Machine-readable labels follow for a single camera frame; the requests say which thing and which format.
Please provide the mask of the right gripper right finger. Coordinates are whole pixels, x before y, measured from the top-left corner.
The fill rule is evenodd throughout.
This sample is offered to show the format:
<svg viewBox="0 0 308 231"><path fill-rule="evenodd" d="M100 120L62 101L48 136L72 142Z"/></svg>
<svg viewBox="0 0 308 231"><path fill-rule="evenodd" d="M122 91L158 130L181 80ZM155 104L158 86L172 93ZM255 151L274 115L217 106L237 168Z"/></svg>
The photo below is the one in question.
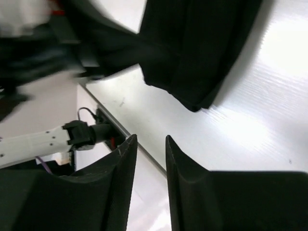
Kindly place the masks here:
<svg viewBox="0 0 308 231"><path fill-rule="evenodd" d="M305 231L308 175L293 171L210 171L166 137L174 231Z"/></svg>

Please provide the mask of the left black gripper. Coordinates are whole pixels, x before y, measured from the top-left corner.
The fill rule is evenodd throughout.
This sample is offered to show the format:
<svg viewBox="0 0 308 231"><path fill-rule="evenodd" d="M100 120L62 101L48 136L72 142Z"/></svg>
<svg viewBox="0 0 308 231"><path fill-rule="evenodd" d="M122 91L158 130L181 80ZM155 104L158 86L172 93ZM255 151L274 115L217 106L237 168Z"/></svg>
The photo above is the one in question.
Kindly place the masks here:
<svg viewBox="0 0 308 231"><path fill-rule="evenodd" d="M30 100L20 87L65 70L104 78L135 64L135 34L90 0L0 3L0 118Z"/></svg>

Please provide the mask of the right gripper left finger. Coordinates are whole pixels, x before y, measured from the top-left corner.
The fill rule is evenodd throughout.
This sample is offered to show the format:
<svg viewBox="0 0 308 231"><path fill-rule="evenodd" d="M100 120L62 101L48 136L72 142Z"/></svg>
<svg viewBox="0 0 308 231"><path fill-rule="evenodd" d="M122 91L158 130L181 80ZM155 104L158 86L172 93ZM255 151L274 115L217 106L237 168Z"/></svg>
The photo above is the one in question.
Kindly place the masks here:
<svg viewBox="0 0 308 231"><path fill-rule="evenodd" d="M124 231L137 159L137 136L70 176L41 170L0 172L3 231Z"/></svg>

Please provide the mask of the black pleated skirt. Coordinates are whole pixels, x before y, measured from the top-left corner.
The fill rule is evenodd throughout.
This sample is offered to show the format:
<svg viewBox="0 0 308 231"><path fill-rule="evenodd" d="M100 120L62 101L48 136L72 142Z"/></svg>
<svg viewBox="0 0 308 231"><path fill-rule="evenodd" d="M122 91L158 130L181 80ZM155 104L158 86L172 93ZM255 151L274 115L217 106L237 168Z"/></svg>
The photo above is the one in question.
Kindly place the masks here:
<svg viewBox="0 0 308 231"><path fill-rule="evenodd" d="M139 65L147 85L167 91L190 111L207 109L241 53L260 0L149 0L137 34L100 13L104 75Z"/></svg>

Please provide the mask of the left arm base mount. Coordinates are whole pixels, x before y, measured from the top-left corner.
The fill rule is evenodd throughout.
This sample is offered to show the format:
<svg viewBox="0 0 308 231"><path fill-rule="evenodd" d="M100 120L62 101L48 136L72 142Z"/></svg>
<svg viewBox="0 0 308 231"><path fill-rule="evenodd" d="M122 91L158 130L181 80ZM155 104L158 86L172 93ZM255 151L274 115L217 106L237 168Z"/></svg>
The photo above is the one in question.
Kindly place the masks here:
<svg viewBox="0 0 308 231"><path fill-rule="evenodd" d="M115 150L126 140L127 136L122 131L120 131L114 122L107 118L107 115L104 114L100 108L96 109L95 114L98 117L96 119L96 124L103 122L110 125L111 130L109 132L109 138L107 141L105 141L105 143L111 151Z"/></svg>

